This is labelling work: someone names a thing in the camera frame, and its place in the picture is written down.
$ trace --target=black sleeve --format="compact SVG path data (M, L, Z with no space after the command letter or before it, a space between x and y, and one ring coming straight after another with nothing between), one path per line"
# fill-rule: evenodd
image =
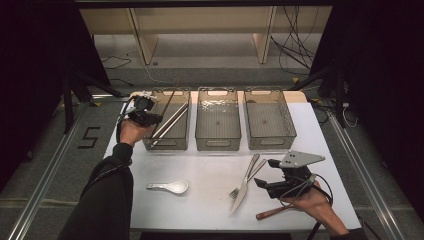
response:
M348 234L331 237L331 240L368 240L363 228L350 230Z
M133 149L119 143L93 169L89 183L102 173L131 162ZM129 239L134 180L128 167L90 186L71 213L58 239Z

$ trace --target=white spoon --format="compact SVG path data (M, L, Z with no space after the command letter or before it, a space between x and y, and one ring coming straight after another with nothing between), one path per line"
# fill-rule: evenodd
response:
M149 183L146 189L165 189L172 193L181 194L188 188L188 182L185 180L176 181L173 183Z

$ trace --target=transparent storage container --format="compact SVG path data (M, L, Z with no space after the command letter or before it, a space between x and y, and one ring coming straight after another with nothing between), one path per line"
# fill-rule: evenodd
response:
M151 112L162 114L175 88L154 88L152 96L157 100ZM190 124L190 88L177 88L171 99L162 122L156 129L155 138L151 133L143 139L147 150L187 150L188 130Z
M199 151L238 151L241 130L237 91L233 87L200 87L196 144Z
M296 130L281 87L247 87L244 91L249 149L290 149Z

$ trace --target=hand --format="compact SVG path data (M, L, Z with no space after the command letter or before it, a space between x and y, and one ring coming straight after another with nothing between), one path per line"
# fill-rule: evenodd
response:
M299 210L306 212L309 216L315 218L317 222L322 223L330 232L331 236L339 236L349 233L342 220L337 216L331 207L327 198L318 190L311 190L297 198L283 198L284 202L292 203Z
M130 119L122 120L120 139L121 143L127 143L134 147L135 143L143 139L149 128L141 127Z

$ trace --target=fork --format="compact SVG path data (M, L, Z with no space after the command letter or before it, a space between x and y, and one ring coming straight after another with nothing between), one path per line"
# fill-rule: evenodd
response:
M256 168L252 171L252 173L249 175L249 178L247 181L252 179L253 176L262 168L262 166L266 163L266 159L262 159L262 161L256 166ZM230 197L233 199L237 198L238 192L240 191L240 186L236 187L233 191L230 192Z

